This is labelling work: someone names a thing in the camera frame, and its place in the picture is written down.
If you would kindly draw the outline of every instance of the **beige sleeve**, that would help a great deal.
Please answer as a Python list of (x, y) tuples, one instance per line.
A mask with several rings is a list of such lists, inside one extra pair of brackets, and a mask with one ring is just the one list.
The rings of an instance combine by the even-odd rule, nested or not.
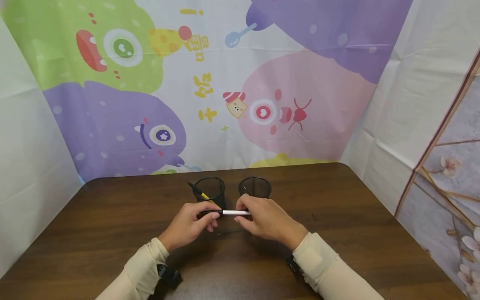
[(168, 251), (153, 238), (142, 246), (125, 264), (120, 275), (96, 300), (146, 300), (155, 291), (160, 280), (157, 264), (165, 264)]
[(307, 282), (325, 300), (382, 300), (317, 233), (308, 233), (293, 257)]

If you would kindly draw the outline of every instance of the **cartoon spoon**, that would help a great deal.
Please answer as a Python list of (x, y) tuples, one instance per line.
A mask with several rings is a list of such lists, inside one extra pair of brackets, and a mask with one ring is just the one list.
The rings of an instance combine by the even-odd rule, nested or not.
[(257, 23), (253, 23), (252, 25), (248, 26), (240, 32), (230, 32), (225, 37), (225, 45), (227, 45), (228, 48), (235, 48), (239, 44), (241, 37), (246, 35), (249, 31), (255, 29), (256, 27)]

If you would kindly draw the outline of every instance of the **cartoon eye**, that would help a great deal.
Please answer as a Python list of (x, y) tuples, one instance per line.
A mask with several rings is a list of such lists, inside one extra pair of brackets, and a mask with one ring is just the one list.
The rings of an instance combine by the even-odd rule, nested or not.
[(130, 31), (108, 31), (103, 38), (103, 47), (108, 56), (121, 66), (133, 67), (142, 61), (142, 45)]
[(250, 106), (250, 118), (259, 125), (270, 124), (275, 120), (276, 115), (276, 106), (270, 100), (260, 99)]
[(159, 146), (168, 146), (173, 145), (177, 138), (167, 125), (157, 125), (150, 130), (150, 139)]

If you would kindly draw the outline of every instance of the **wrist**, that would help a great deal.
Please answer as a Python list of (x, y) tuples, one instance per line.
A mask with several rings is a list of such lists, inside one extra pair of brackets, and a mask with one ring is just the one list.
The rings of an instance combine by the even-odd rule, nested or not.
[(168, 232), (166, 231), (160, 234), (157, 239), (163, 244), (163, 246), (169, 253), (172, 253), (175, 249), (178, 248), (174, 243), (174, 239), (170, 238)]
[(285, 246), (287, 246), (291, 251), (294, 251), (303, 241), (305, 236), (307, 236), (308, 230), (304, 225), (295, 222), (292, 226), (286, 230), (286, 235), (281, 241)]

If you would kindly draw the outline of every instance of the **left hand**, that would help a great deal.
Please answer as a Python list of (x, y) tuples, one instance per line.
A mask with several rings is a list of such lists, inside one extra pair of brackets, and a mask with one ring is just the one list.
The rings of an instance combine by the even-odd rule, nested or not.
[(186, 203), (180, 209), (173, 221), (158, 239), (169, 253), (175, 249), (193, 242), (203, 229), (213, 232), (213, 227), (218, 227), (216, 219), (219, 213), (209, 213), (200, 220), (197, 215), (204, 210), (221, 210), (221, 208), (209, 201), (199, 203)]

